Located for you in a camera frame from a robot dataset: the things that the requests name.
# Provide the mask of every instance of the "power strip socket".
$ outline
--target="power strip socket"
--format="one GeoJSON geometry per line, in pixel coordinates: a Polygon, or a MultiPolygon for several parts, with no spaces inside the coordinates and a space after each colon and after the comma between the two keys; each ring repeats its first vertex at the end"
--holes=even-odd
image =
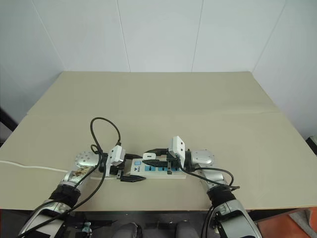
{"type": "Polygon", "coordinates": [[[185,179],[186,174],[182,171],[172,169],[172,174],[167,174],[167,168],[152,167],[142,162],[143,159],[133,159],[131,164],[131,175],[139,175],[147,179],[185,179]]]}

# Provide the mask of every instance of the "white cable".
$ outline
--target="white cable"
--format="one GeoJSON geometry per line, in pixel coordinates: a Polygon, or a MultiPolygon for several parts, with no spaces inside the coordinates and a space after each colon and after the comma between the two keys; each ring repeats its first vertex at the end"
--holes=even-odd
{"type": "MultiPolygon", "coordinates": [[[[25,169],[42,169],[42,170],[51,170],[51,171],[57,171],[57,172],[62,172],[62,173],[67,173],[68,172],[68,170],[60,170],[60,169],[51,168],[51,167],[44,167],[44,166],[22,165],[22,164],[19,164],[19,163],[16,163],[16,162],[6,161],[6,160],[0,160],[0,163],[14,165],[14,166],[18,166],[18,167],[25,168],[25,169]]],[[[90,177],[90,179],[101,180],[101,177],[90,177]]],[[[116,179],[116,176],[108,177],[108,178],[105,178],[105,179],[106,180],[116,179]]]]}

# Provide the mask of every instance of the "power strip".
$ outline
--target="power strip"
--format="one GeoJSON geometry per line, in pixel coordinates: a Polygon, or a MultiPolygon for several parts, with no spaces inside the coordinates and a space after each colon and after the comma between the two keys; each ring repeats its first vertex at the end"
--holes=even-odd
{"type": "Polygon", "coordinates": [[[152,167],[142,162],[143,159],[133,159],[131,175],[139,175],[147,179],[185,179],[186,174],[179,169],[172,169],[172,174],[167,174],[167,168],[152,167]]]}

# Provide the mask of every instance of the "white wall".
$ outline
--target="white wall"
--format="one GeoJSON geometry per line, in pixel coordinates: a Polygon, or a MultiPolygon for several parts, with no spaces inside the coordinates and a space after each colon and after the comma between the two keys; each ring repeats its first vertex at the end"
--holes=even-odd
{"type": "Polygon", "coordinates": [[[0,105],[20,121],[64,70],[247,70],[307,137],[316,42],[315,0],[0,0],[0,105]]]}

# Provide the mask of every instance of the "table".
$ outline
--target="table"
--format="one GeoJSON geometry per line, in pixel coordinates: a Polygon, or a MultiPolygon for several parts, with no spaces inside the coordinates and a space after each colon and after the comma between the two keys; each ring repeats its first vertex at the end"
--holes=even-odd
{"type": "MultiPolygon", "coordinates": [[[[250,72],[63,72],[0,149],[0,160],[68,170],[93,143],[93,117],[112,120],[127,153],[166,148],[179,135],[191,150],[209,149],[235,176],[246,209],[317,205],[317,159],[250,72]]],[[[107,151],[116,132],[95,131],[107,151]]],[[[0,208],[32,210],[63,173],[0,164],[0,208]]],[[[88,182],[82,197],[96,186],[88,182]]],[[[204,211],[199,179],[109,180],[80,211],[204,211]]]]}

